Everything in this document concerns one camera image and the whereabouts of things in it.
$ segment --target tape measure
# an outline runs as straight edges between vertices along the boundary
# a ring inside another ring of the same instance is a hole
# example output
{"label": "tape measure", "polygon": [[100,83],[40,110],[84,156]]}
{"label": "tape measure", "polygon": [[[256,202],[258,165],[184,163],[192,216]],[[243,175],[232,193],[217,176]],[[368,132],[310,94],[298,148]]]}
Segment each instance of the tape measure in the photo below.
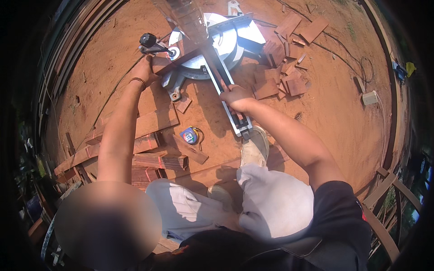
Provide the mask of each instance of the tape measure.
{"label": "tape measure", "polygon": [[202,133],[202,139],[199,142],[199,150],[202,151],[202,141],[204,141],[205,136],[201,129],[190,126],[189,128],[182,131],[179,135],[182,139],[184,139],[185,142],[189,143],[190,145],[194,145],[199,139],[198,131]]}

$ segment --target person's hand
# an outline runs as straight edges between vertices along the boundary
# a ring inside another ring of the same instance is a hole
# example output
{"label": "person's hand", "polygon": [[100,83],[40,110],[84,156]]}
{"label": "person's hand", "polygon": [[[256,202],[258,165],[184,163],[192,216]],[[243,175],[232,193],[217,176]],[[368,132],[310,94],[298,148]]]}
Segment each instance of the person's hand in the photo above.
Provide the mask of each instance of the person's hand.
{"label": "person's hand", "polygon": [[239,85],[229,85],[228,88],[230,92],[220,93],[220,100],[225,101],[233,110],[248,114],[257,102],[252,93]]}
{"label": "person's hand", "polygon": [[151,70],[151,55],[146,55],[142,58],[131,70],[131,78],[139,77],[146,82],[146,86],[150,86],[152,82],[159,79],[158,75],[152,73]]}

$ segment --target light gray pants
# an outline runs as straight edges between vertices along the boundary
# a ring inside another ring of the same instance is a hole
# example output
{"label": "light gray pants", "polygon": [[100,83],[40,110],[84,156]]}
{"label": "light gray pants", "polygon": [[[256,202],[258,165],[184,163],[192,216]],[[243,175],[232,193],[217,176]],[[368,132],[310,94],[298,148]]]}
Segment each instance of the light gray pants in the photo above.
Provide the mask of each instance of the light gray pants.
{"label": "light gray pants", "polygon": [[163,222],[162,236],[181,242],[196,232],[225,226],[266,242],[299,239],[313,218],[313,192],[302,181],[250,163],[237,170],[243,189],[243,212],[226,212],[223,204],[187,188],[158,179],[146,189]]}

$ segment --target white sneaker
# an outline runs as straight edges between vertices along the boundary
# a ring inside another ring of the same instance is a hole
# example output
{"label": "white sneaker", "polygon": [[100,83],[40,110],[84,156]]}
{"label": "white sneaker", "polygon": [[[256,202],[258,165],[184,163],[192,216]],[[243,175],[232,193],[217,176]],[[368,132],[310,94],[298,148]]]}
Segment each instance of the white sneaker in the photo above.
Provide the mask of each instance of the white sneaker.
{"label": "white sneaker", "polygon": [[260,167],[265,167],[269,152],[270,146],[268,145],[265,130],[259,126],[253,126],[253,132],[250,133],[250,139],[245,140],[243,142],[243,147],[241,148],[240,167],[249,163],[255,163]]}
{"label": "white sneaker", "polygon": [[208,187],[208,198],[214,199],[223,203],[223,210],[226,212],[233,212],[233,199],[232,196],[223,187],[215,185]]}

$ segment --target person's arm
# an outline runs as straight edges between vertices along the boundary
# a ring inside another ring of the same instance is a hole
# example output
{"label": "person's arm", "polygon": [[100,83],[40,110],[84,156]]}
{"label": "person's arm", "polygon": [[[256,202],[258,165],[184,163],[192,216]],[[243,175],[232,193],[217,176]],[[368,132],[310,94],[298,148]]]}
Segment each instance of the person's arm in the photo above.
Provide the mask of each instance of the person's arm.
{"label": "person's arm", "polygon": [[[131,78],[139,77],[147,86],[155,81],[158,76],[151,72],[151,59],[150,55],[142,58],[131,70]],[[137,105],[143,90],[140,81],[131,81],[111,114],[99,148],[97,181],[131,183]]]}
{"label": "person's arm", "polygon": [[330,151],[307,126],[257,101],[238,85],[231,85],[229,89],[231,92],[222,92],[220,99],[233,110],[253,117],[267,130],[286,154],[307,172],[313,191],[328,181],[345,180]]}

